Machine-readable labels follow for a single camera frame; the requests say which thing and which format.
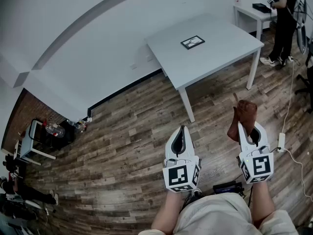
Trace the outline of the large white table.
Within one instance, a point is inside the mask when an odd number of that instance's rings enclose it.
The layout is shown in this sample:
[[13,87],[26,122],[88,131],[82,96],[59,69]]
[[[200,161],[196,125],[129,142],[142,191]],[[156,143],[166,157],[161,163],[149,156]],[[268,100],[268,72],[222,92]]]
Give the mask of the large white table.
[[[180,43],[198,35],[205,43],[187,50]],[[191,122],[194,114],[186,87],[253,55],[246,88],[251,89],[264,44],[239,27],[205,13],[177,23],[146,38],[146,43],[179,92]]]

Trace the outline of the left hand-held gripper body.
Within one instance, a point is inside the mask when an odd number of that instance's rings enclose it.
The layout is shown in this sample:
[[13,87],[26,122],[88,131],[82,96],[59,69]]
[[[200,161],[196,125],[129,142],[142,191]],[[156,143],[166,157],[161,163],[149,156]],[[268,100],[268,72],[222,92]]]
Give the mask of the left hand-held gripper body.
[[197,188],[200,178],[200,158],[165,159],[163,177],[165,187],[172,192],[191,191]]

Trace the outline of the person's pale shirt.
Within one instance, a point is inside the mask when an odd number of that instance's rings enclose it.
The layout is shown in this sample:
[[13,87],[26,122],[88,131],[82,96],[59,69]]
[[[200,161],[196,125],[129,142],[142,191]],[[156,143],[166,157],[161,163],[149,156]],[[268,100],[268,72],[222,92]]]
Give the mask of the person's pale shirt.
[[256,228],[243,198],[235,193],[223,193],[206,196],[185,207],[173,235],[299,234],[284,210],[274,211]]

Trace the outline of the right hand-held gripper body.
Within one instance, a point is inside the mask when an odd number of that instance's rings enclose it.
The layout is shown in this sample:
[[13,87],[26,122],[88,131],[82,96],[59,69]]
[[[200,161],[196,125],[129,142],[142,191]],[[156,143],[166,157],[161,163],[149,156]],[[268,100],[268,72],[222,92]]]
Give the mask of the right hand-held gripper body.
[[269,148],[268,144],[260,148],[241,144],[241,152],[237,158],[247,184],[266,181],[274,173],[274,158]]

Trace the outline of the black framed picture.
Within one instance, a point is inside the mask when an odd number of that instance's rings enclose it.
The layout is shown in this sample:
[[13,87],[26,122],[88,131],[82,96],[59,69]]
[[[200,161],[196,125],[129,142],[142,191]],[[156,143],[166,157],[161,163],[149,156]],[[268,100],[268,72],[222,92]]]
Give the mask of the black framed picture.
[[196,35],[196,36],[193,36],[189,39],[182,41],[180,44],[183,47],[185,47],[187,50],[189,50],[203,43],[205,43],[205,40],[199,37],[198,35]]

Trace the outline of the black waist device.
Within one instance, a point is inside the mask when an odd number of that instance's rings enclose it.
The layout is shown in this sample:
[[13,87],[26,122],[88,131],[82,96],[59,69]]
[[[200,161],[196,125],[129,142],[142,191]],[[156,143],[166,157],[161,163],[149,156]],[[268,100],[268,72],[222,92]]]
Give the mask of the black waist device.
[[242,187],[241,182],[231,181],[228,183],[223,183],[213,186],[213,191],[215,194],[222,193],[237,193],[240,196],[243,196],[244,188]]

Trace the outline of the brown wiping cloth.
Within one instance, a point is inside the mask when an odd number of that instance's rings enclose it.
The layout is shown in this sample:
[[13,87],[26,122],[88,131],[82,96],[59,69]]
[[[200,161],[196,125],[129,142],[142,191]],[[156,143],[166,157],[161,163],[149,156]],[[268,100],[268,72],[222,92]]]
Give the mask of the brown wiping cloth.
[[257,117],[257,105],[247,100],[238,100],[237,95],[233,94],[237,106],[233,107],[234,116],[232,124],[227,132],[227,135],[233,140],[239,141],[238,123],[241,123],[245,128],[247,136],[249,136],[254,129],[254,124]]

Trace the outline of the white power strip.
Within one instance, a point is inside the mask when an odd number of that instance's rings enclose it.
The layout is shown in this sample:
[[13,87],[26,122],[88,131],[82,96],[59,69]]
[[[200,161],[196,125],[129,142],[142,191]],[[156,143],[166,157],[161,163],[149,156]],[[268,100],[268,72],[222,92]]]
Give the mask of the white power strip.
[[277,145],[277,151],[278,152],[284,152],[285,151],[285,133],[279,133],[278,137],[278,145]]

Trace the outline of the person's left forearm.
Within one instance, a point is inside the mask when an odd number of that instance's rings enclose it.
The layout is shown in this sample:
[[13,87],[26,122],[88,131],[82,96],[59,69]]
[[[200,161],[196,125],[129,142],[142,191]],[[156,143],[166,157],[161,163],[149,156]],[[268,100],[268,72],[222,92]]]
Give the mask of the person's left forearm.
[[166,198],[156,214],[151,229],[171,235],[177,224],[182,205],[182,193],[167,191]]

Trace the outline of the black box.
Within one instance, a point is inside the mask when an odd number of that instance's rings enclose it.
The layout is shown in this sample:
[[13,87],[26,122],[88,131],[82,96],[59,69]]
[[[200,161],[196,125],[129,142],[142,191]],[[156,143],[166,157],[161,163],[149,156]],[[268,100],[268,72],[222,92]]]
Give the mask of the black box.
[[262,12],[262,13],[271,13],[272,10],[270,8],[268,8],[266,5],[262,4],[262,3],[253,3],[252,4],[252,8]]

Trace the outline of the small white side table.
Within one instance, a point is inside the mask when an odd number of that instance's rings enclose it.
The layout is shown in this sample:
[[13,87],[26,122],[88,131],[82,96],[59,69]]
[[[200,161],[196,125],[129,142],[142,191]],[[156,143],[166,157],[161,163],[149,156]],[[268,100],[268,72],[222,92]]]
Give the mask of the small white side table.
[[263,23],[270,22],[272,20],[277,19],[277,12],[275,10],[271,10],[270,13],[263,13],[254,9],[252,6],[242,6],[240,4],[233,5],[234,8],[234,18],[235,18],[235,25],[239,27],[239,16],[240,13],[249,16],[250,18],[254,19],[257,22],[257,29],[256,29],[256,38],[260,41],[261,36],[263,33]]

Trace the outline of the large clear water bottle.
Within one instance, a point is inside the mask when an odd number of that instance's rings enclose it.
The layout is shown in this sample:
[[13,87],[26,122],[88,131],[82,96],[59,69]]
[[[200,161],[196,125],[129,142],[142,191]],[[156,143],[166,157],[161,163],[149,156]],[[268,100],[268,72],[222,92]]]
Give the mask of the large clear water bottle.
[[57,138],[63,138],[65,135],[65,132],[66,132],[64,127],[62,127],[56,123],[54,123],[54,124],[46,123],[45,129],[49,134],[51,134]]

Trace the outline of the person's right forearm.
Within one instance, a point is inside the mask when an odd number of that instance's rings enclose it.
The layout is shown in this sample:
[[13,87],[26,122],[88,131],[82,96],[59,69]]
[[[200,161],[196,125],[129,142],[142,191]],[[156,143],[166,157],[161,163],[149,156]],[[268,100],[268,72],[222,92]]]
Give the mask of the person's right forearm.
[[275,211],[275,205],[270,195],[266,181],[253,184],[252,189],[252,221],[259,227],[263,220]]

